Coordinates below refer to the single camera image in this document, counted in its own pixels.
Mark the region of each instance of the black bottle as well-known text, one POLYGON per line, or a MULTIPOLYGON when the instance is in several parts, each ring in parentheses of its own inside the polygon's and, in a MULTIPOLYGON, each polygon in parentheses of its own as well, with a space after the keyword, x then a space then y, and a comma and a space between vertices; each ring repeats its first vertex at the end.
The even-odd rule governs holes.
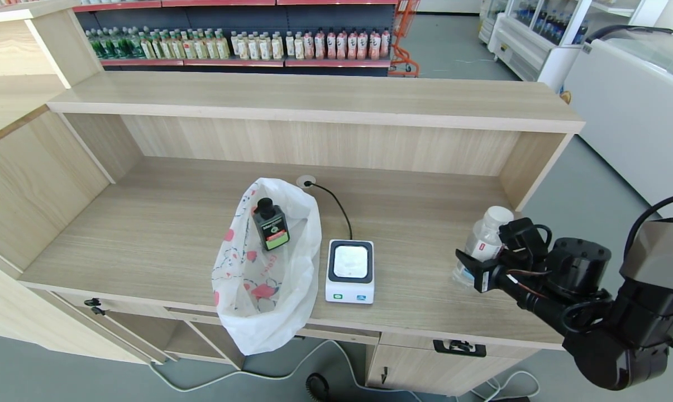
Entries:
POLYGON ((257 225, 262 247, 265 250, 274 250, 289 241, 286 216, 271 198, 262 198, 257 202, 257 209, 254 210, 252 219, 257 225))

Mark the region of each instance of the wooden panel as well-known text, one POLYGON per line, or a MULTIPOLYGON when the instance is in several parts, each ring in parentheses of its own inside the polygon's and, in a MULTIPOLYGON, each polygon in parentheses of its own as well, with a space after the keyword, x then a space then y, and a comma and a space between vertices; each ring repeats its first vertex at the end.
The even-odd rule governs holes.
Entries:
POLYGON ((0 130, 12 132, 32 111, 45 107, 48 99, 65 91, 55 75, 0 76, 0 130))
POLYGON ((571 139, 569 134, 520 134, 500 173, 500 181, 515 211, 522 211, 571 139))
MULTIPOLYGON (((74 295, 70 293, 60 293, 60 296, 76 307, 81 308, 88 307, 83 302, 93 298, 93 296, 89 294, 74 295)), ((170 314, 166 308, 159 305, 130 303, 124 300, 108 300, 104 298, 100 298, 99 300, 101 301, 101 309, 105 311, 146 315, 148 317, 167 318, 168 320, 175 318, 175 316, 170 314)))
POLYGON ((577 133, 584 125, 541 82, 471 79, 104 71, 49 107, 63 113, 518 132, 577 133))
POLYGON ((73 11, 26 20, 26 25, 66 88, 103 71, 73 11))
POLYGON ((142 153, 497 176, 518 133, 188 117, 123 117, 142 153))
POLYGON ((54 113, 1 139, 0 255, 25 269, 106 186, 54 113))
POLYGON ((35 343, 52 351, 142 363, 134 351, 121 348, 69 313, 0 270, 0 336, 35 343))
POLYGON ((0 75, 55 74, 24 21, 0 23, 0 75))
POLYGON ((175 354, 180 358, 229 363, 186 323, 180 323, 175 328, 170 343, 165 347, 165 352, 175 354))
POLYGON ((460 396, 509 369, 521 359, 471 358, 379 345, 371 363, 367 386, 407 389, 431 394, 460 396), (388 368, 381 382, 383 368, 388 368))
MULTIPOLYGON (((561 336, 508 295, 480 294, 451 280, 456 245, 489 206, 508 205, 498 178, 486 176, 147 157, 96 198, 20 280, 213 312, 206 270, 237 201, 260 176, 293 183, 304 173, 339 196, 356 238, 374 241, 379 277, 374 305, 327 303, 319 281, 308 323, 561 349, 561 336)), ((319 204, 323 239, 346 236, 331 196, 309 193, 319 204)), ((328 242, 322 244, 320 277, 328 255, 328 242)))
MULTIPOLYGON (((426 336, 403 335, 400 333, 382 333, 379 345, 403 346, 406 348, 424 349, 426 351, 434 351, 433 339, 443 341, 446 346, 450 343, 450 339, 430 338, 426 336)), ((540 349, 536 348, 518 348, 517 346, 505 346, 487 344, 486 352, 488 356, 497 356, 500 358, 527 358, 532 356, 540 349)))
POLYGON ((119 181, 142 160, 142 151, 120 116, 66 114, 65 118, 104 168, 112 183, 119 181))
POLYGON ((107 312, 106 318, 142 340, 159 354, 169 359, 173 358, 163 350, 170 342, 170 338, 180 321, 116 312, 107 312))
POLYGON ((232 337, 223 326, 209 326, 206 324, 185 321, 201 338, 224 356, 235 369, 242 370, 245 356, 237 348, 232 337))

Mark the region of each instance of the water bottle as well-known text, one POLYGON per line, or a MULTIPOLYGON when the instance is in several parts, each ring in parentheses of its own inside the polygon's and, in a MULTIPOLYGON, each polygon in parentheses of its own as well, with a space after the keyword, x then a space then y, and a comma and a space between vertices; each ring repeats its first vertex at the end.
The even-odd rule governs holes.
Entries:
MULTIPOLYGON (((488 208, 485 216, 476 222, 472 233, 466 241, 465 254, 479 261, 487 261, 497 257, 503 247, 500 242, 500 226, 506 224, 515 216, 510 209, 493 206, 488 208)), ((453 270, 453 279, 457 282, 472 286, 474 278, 460 260, 453 270)))
POLYGON ((584 22, 582 22, 582 25, 579 26, 577 34, 574 36, 574 44, 581 44, 584 41, 584 35, 587 34, 588 28, 589 28, 589 21, 584 20, 584 22))

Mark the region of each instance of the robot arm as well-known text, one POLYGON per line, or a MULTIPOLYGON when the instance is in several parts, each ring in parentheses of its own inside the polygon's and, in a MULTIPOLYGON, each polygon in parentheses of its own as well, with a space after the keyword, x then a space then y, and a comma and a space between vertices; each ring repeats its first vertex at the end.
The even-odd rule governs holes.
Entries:
POLYGON ((456 256, 476 290, 504 290, 564 336, 562 346, 590 382, 622 390, 662 374, 673 348, 673 219, 645 219, 627 241, 624 285, 614 300, 599 289, 609 250, 568 237, 548 250, 551 232, 528 218, 500 226, 499 257, 480 262, 461 250, 456 256))

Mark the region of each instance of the drawer handle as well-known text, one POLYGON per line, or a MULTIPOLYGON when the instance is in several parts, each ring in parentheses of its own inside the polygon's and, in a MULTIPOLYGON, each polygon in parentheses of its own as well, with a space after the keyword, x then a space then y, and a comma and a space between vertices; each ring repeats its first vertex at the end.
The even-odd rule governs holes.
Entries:
POLYGON ((451 341, 446 346, 445 341, 433 339, 433 349, 438 353, 445 353, 447 355, 471 356, 473 358, 484 358, 487 356, 485 345, 471 345, 466 341, 451 341))

